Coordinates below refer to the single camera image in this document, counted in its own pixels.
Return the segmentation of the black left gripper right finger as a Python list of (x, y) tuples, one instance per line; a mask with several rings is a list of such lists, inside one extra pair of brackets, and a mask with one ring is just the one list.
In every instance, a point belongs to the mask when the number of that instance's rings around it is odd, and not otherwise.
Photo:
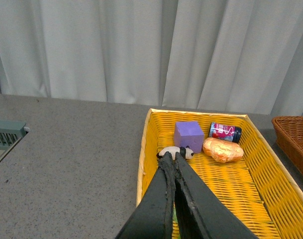
[(175, 208), (182, 239), (256, 239), (178, 153)]

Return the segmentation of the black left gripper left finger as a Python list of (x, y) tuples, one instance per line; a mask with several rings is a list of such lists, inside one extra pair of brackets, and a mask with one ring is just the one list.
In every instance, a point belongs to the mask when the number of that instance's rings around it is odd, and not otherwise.
[(158, 160), (158, 168), (141, 202), (117, 234), (117, 239), (170, 239), (173, 231), (175, 167), (168, 152)]

